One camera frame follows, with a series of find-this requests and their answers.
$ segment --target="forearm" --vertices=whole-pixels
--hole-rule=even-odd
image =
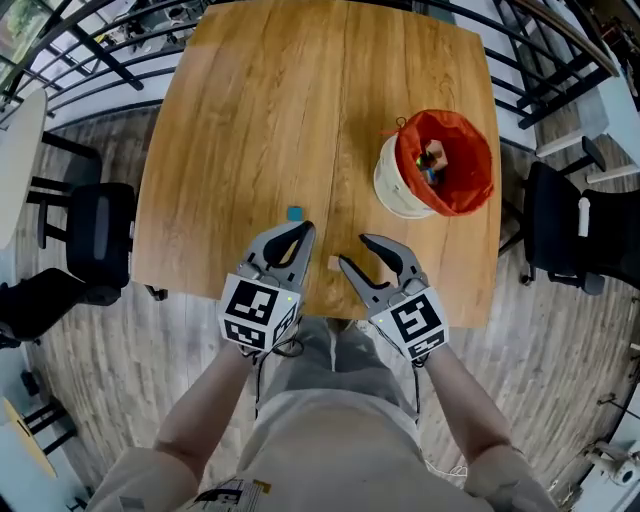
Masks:
[[[182,460],[197,479],[222,438],[251,370],[251,360],[233,344],[216,358],[173,406],[154,449]]]
[[[506,418],[448,345],[431,353],[426,369],[453,438],[469,463],[492,446],[511,444]]]

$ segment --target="shirt sleeve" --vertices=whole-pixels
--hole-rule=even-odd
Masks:
[[[89,502],[89,512],[172,512],[198,492],[184,463],[146,448],[127,450]]]
[[[480,455],[469,466],[464,489],[487,500],[496,512],[557,511],[527,461],[511,446],[494,446]]]

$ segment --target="wooden handrail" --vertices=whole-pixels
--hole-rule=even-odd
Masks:
[[[514,7],[530,14],[534,18],[553,28],[556,32],[566,37],[574,46],[588,54],[593,61],[605,69],[611,76],[618,76],[613,61],[595,44],[578,32],[564,18],[541,4],[537,0],[508,0]]]

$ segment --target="beige t-shirt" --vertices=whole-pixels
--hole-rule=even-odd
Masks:
[[[237,474],[196,496],[179,460],[125,452],[92,512],[546,512],[556,507],[514,449],[492,448],[469,467],[464,491],[432,474],[417,430],[398,407],[343,390],[277,395],[260,411]]]

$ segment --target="gray pants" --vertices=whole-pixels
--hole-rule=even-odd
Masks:
[[[331,368],[331,334],[326,319],[303,317],[296,338],[304,345],[304,352],[280,363],[260,404],[283,391],[344,389],[382,398],[417,418],[393,372],[378,358],[373,340],[355,323],[337,335],[335,371]]]

